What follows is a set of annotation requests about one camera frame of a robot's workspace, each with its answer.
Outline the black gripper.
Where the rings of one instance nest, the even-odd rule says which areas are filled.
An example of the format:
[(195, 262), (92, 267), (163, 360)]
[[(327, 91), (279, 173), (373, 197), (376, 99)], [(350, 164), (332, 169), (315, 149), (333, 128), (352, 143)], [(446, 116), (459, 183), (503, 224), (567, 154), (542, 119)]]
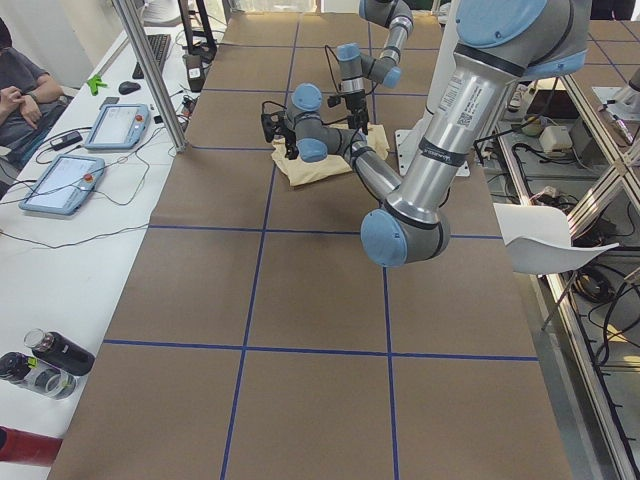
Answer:
[(297, 149), (297, 137), (293, 131), (287, 131), (283, 133), (286, 148), (286, 158), (289, 160), (295, 160), (298, 157)]
[(344, 94), (346, 108), (349, 111), (347, 116), (348, 127), (352, 130), (368, 133), (369, 116), (364, 90), (352, 91)]

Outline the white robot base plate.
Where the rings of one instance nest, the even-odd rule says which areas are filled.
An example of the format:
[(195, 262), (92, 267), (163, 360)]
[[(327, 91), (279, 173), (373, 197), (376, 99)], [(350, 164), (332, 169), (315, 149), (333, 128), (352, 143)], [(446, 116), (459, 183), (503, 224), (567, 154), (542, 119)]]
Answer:
[(421, 136), (413, 130), (401, 129), (394, 133), (398, 168), (401, 176), (404, 176), (419, 151)]

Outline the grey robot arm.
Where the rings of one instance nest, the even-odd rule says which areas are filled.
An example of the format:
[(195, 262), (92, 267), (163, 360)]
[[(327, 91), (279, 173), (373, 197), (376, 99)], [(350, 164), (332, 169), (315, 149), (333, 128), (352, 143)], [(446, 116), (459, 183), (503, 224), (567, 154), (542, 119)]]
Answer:
[(340, 90), (335, 99), (343, 98), (349, 111), (347, 123), (350, 129), (368, 133), (369, 113), (366, 101), (365, 81), (372, 87), (383, 85), (394, 88), (400, 80), (402, 49), (414, 27), (410, 7), (404, 1), (361, 1), (359, 16), (369, 23), (384, 27), (388, 36), (381, 54), (373, 57), (362, 53), (357, 43), (337, 47), (336, 56), (340, 68)]
[(324, 124), (320, 90), (299, 85), (279, 119), (296, 157), (307, 163), (342, 157), (379, 201), (362, 221), (368, 257), (398, 267), (438, 256), (449, 225), (440, 213), (458, 169), (507, 87), (579, 70), (586, 58), (587, 1), (463, 1), (448, 18), (458, 40), (455, 68), (406, 174), (368, 145), (362, 127)]

